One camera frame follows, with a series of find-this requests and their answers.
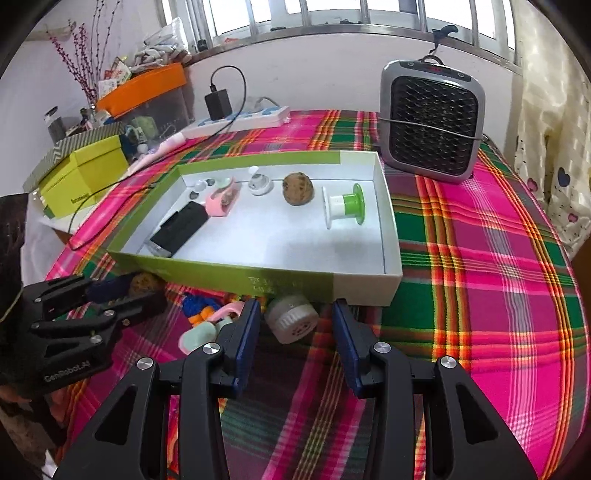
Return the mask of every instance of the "pink heart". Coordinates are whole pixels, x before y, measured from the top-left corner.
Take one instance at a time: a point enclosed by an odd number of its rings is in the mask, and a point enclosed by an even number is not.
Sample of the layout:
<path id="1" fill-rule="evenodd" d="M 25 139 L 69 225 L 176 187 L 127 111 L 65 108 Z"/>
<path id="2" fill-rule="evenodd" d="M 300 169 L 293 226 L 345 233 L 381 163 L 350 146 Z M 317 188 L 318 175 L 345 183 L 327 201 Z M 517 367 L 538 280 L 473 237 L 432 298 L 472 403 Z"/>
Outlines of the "pink heart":
<path id="1" fill-rule="evenodd" d="M 538 184 L 535 182 L 534 179 L 527 179 L 527 187 L 533 193 L 538 191 Z"/>

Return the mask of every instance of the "space heater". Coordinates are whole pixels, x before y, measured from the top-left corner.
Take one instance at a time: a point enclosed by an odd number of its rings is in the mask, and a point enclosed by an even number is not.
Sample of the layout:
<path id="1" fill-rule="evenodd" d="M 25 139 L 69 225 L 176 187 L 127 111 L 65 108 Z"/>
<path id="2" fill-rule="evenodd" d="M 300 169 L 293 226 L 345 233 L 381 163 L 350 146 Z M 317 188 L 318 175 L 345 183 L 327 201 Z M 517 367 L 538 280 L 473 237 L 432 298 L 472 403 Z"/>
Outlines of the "space heater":
<path id="1" fill-rule="evenodd" d="M 386 164 L 451 183 L 470 177 L 485 113 L 484 90 L 475 78 L 433 55 L 392 61 L 382 72 L 380 103 Z"/>

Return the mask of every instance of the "silver screw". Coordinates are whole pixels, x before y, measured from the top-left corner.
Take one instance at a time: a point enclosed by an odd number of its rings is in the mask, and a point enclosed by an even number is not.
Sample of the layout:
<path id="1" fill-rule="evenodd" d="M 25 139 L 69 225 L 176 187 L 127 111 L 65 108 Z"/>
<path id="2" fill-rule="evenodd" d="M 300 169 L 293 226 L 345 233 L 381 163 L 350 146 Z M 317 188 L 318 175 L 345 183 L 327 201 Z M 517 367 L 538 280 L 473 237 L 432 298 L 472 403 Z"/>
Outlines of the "silver screw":
<path id="1" fill-rule="evenodd" d="M 374 350 L 377 353 L 388 353 L 391 349 L 390 344 L 386 342 L 378 342 L 374 345 Z"/>
<path id="2" fill-rule="evenodd" d="M 444 356 L 444 357 L 441 358 L 441 364 L 445 368 L 455 368 L 456 365 L 457 365 L 457 361 L 452 356 L 446 355 L 446 356 Z"/>
<path id="3" fill-rule="evenodd" d="M 145 356 L 138 360 L 137 366 L 140 370 L 147 370 L 148 368 L 152 368 L 154 364 L 154 360 L 152 360 L 149 356 Z"/>
<path id="4" fill-rule="evenodd" d="M 208 355 L 213 355 L 214 353 L 218 353 L 220 351 L 220 346 L 216 343 L 206 343 L 203 345 L 203 351 Z"/>

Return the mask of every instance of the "pink tape dispenser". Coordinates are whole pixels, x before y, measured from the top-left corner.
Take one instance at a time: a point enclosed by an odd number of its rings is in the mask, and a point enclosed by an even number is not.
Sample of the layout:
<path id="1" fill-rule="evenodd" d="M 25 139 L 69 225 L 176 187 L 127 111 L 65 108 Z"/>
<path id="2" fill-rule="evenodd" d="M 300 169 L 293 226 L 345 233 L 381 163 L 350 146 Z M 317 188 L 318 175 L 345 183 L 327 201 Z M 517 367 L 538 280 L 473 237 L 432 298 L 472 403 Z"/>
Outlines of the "pink tape dispenser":
<path id="1" fill-rule="evenodd" d="M 205 200 L 205 211 L 210 217 L 225 217 L 236 202 L 240 185 L 234 179 L 216 181 L 217 190 Z"/>

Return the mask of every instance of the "grey chevron box lid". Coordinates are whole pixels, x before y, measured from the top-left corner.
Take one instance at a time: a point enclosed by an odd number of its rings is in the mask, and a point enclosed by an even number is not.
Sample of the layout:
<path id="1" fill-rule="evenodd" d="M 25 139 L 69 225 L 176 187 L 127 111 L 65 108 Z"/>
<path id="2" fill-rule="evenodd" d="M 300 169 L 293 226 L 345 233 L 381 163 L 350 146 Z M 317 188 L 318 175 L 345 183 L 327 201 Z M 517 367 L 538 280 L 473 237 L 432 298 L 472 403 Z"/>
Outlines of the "grey chevron box lid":
<path id="1" fill-rule="evenodd" d="M 39 182 L 72 152 L 100 140 L 104 140 L 105 138 L 114 135 L 122 135 L 124 132 L 125 124 L 122 122 L 115 122 L 60 140 L 49 152 L 47 152 L 45 157 L 43 157 L 39 164 L 33 169 L 33 172 L 22 185 L 22 189 L 27 193 L 31 193 L 39 186 Z"/>

